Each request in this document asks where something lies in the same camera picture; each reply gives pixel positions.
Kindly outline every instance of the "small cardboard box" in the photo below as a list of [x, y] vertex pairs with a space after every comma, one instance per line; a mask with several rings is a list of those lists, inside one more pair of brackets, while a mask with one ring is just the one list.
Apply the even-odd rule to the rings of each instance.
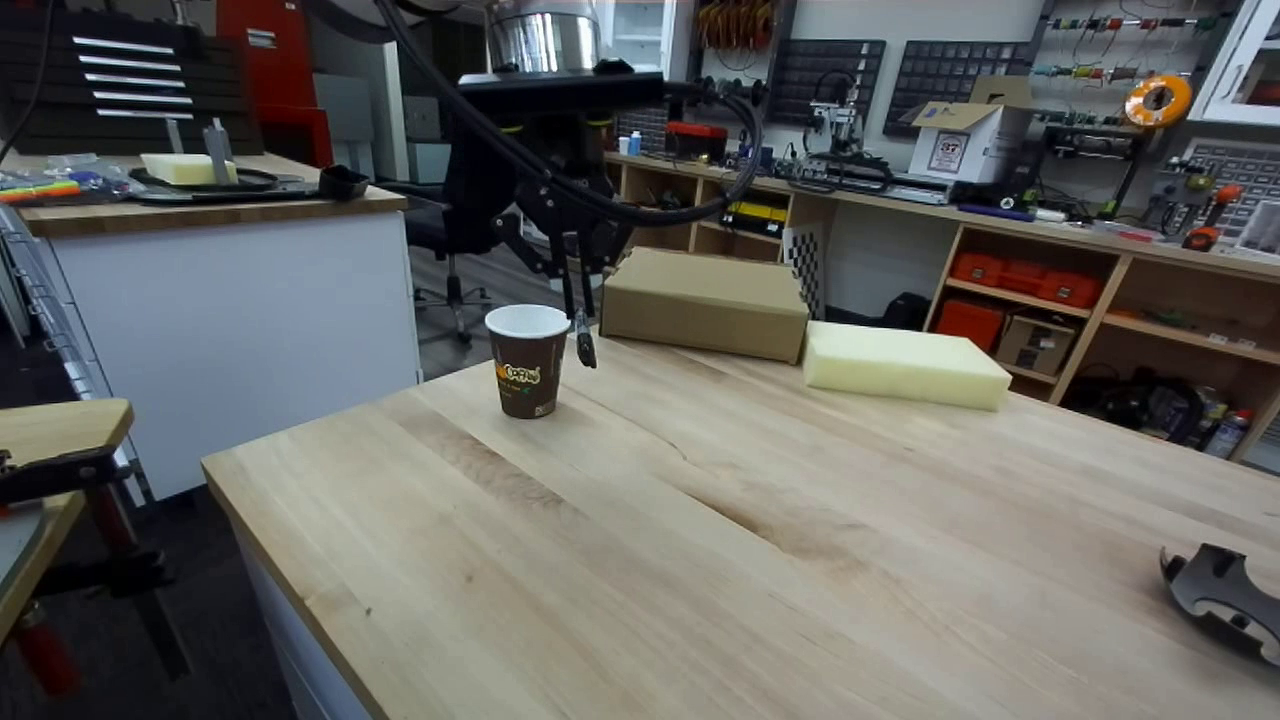
[[996, 360], [1046, 375], [1056, 375], [1071, 350], [1075, 331], [1021, 315], [1009, 318], [1009, 328], [996, 350]]
[[788, 265], [636, 247], [604, 281], [602, 336], [794, 365], [808, 323]]
[[968, 102], [929, 102], [915, 118], [920, 128], [911, 154], [913, 176], [989, 183], [1004, 179], [1032, 122], [1027, 78], [975, 78]]

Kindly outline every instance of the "brown paper cup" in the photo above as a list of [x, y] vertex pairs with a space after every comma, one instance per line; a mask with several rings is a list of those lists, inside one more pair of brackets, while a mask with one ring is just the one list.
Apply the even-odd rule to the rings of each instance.
[[508, 305], [484, 318], [493, 345], [502, 411], [512, 418], [550, 415], [564, 357], [564, 311], [547, 305]]

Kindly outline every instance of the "white box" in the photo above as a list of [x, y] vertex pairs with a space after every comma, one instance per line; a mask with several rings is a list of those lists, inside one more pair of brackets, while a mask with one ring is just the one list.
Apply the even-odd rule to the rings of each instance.
[[1002, 181], [1032, 122], [1024, 77], [979, 77], [969, 102], [929, 102], [911, 154], [913, 176], [989, 183]]

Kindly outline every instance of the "white cup rim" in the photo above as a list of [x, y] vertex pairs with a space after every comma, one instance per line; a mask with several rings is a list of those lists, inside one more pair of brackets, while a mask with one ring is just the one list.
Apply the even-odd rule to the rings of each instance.
[[521, 304], [490, 310], [484, 316], [484, 325], [503, 337], [541, 340], [567, 333], [570, 322], [559, 307]]

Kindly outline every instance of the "bottle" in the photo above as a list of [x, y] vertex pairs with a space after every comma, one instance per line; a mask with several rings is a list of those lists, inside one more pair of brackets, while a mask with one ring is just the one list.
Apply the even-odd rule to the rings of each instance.
[[1228, 457], [1236, 445], [1244, 438], [1249, 429], [1249, 420], [1253, 419], [1253, 410], [1235, 410], [1228, 413], [1226, 418], [1217, 425], [1217, 432], [1204, 446], [1204, 454], [1213, 457]]

